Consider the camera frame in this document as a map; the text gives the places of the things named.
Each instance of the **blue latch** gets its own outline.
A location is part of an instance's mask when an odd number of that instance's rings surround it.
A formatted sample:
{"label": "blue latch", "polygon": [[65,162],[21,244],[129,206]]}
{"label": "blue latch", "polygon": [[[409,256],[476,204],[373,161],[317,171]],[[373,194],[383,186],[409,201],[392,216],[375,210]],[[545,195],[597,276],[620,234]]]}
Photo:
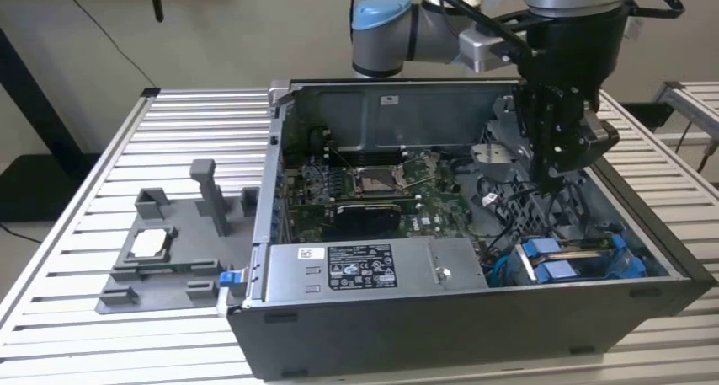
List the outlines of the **blue latch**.
{"label": "blue latch", "polygon": [[243,283],[243,272],[241,271],[223,271],[220,273],[219,285],[225,286],[239,286]]}
{"label": "blue latch", "polygon": [[616,256],[608,267],[608,278],[640,278],[647,276],[647,268],[641,260],[631,253],[624,239],[617,234],[611,235],[616,248]]}

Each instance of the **aluminum table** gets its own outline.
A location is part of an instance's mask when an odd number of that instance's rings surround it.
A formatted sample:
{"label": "aluminum table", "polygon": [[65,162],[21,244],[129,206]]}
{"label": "aluminum table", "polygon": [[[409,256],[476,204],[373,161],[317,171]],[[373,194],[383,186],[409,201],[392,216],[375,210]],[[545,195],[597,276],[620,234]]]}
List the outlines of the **aluminum table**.
{"label": "aluminum table", "polygon": [[719,82],[665,82],[655,101],[668,103],[719,141]]}
{"label": "aluminum table", "polygon": [[[719,279],[719,193],[616,101],[607,94],[601,100],[600,117],[621,134],[605,158]],[[195,158],[215,158],[225,194],[257,185],[268,122],[263,89],[163,89],[156,97],[140,99],[0,305],[1,384],[261,383],[213,307],[99,315],[95,306],[135,218],[139,189],[163,187],[171,198],[199,198],[188,178]],[[641,324],[603,356],[315,381],[715,383],[719,289],[679,316]]]}

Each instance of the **internal cable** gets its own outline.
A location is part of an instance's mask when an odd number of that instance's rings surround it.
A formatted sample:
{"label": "internal cable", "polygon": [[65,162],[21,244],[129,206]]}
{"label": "internal cable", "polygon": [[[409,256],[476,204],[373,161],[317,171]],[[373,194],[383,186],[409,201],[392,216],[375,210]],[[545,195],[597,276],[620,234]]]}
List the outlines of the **internal cable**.
{"label": "internal cable", "polygon": [[[504,218],[501,218],[501,216],[499,215],[499,212],[497,212],[500,207],[508,206],[508,204],[512,201],[516,201],[520,198],[523,198],[524,196],[531,195],[531,194],[533,194],[536,192],[539,192],[539,189],[527,189],[527,190],[517,191],[515,194],[512,194],[509,197],[507,197],[507,200],[504,200],[501,203],[499,203],[496,205],[496,207],[495,207],[495,217],[496,217],[496,219],[500,220],[500,222],[504,219]],[[515,226],[515,222],[516,222],[515,218],[511,218],[508,221],[505,221],[504,229],[501,230],[499,235],[496,235],[495,240],[492,240],[492,243],[488,245],[489,251],[495,247],[495,245],[500,241],[500,239],[511,232],[511,229]]]}
{"label": "internal cable", "polygon": [[499,272],[501,270],[501,267],[507,264],[509,261],[508,256],[501,256],[495,263],[495,267],[492,268],[492,272],[489,275],[489,286],[499,286]]}
{"label": "internal cable", "polygon": [[523,185],[523,184],[529,184],[529,185],[536,185],[536,183],[533,181],[496,181],[493,180],[492,178],[489,178],[488,176],[481,176],[476,179],[476,194],[479,196],[484,196],[484,190],[481,189],[481,183],[487,181],[491,185]]}
{"label": "internal cable", "polygon": [[0,229],[2,229],[9,235],[14,236],[16,238],[29,240],[30,242],[36,244],[43,244],[43,242],[40,242],[37,239],[33,239],[29,236],[21,235],[20,233],[14,233],[12,230],[9,230],[9,228],[2,223],[0,223]]}
{"label": "internal cable", "polygon": [[123,50],[120,49],[120,45],[117,45],[117,42],[115,42],[115,39],[111,37],[111,34],[108,33],[108,31],[104,29],[104,27],[100,25],[100,23],[97,23],[97,20],[95,20],[95,17],[92,17],[92,14],[89,14],[88,10],[85,9],[85,7],[83,7],[83,5],[80,4],[80,2],[77,2],[77,0],[72,0],[75,2],[75,5],[77,6],[77,8],[80,8],[80,10],[85,13],[85,15],[88,16],[88,18],[92,20],[92,22],[95,23],[95,25],[97,26],[97,28],[100,29],[100,31],[103,31],[103,34],[105,37],[108,37],[108,40],[111,41],[111,44],[115,46],[115,49],[117,50],[117,52],[120,53],[120,55],[124,57],[124,59],[132,64],[132,66],[135,67],[135,69],[137,69],[137,71],[143,74],[143,76],[145,77],[147,81],[149,82],[149,84],[152,85],[153,88],[157,87],[157,85],[155,84],[153,80],[149,78],[149,76],[147,76],[147,73],[145,71],[143,71],[143,69],[139,67],[137,63],[135,63],[135,61],[127,56],[127,54],[123,52]]}
{"label": "internal cable", "polygon": [[584,193],[581,193],[580,187],[579,187],[579,185],[576,183],[568,182],[567,186],[573,188],[573,192],[576,193],[576,198],[580,201],[580,205],[581,205],[581,216],[580,216],[581,233],[584,235],[587,235],[588,222],[591,220],[591,211],[588,210],[587,199],[584,198]]}
{"label": "internal cable", "polygon": [[547,227],[549,229],[553,229],[555,227],[549,225],[549,215],[552,214],[552,208],[555,202],[557,202],[559,194],[561,193],[561,190],[555,192],[552,194],[552,197],[549,197],[549,203],[547,204],[547,209],[544,211],[544,223],[547,224]]}
{"label": "internal cable", "polygon": [[449,170],[452,171],[452,174],[460,175],[460,174],[472,174],[473,171],[471,169],[459,171],[459,168],[464,168],[465,166],[469,166],[473,164],[473,158],[471,156],[464,156],[461,158],[455,158],[449,161]]}

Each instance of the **power supply label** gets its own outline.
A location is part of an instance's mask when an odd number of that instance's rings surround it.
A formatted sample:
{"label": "power supply label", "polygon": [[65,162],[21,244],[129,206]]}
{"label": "power supply label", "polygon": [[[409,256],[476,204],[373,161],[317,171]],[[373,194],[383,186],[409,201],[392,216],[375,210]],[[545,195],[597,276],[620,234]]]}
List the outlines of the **power supply label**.
{"label": "power supply label", "polygon": [[331,246],[327,264],[329,288],[335,291],[396,287],[395,259],[388,244]]}

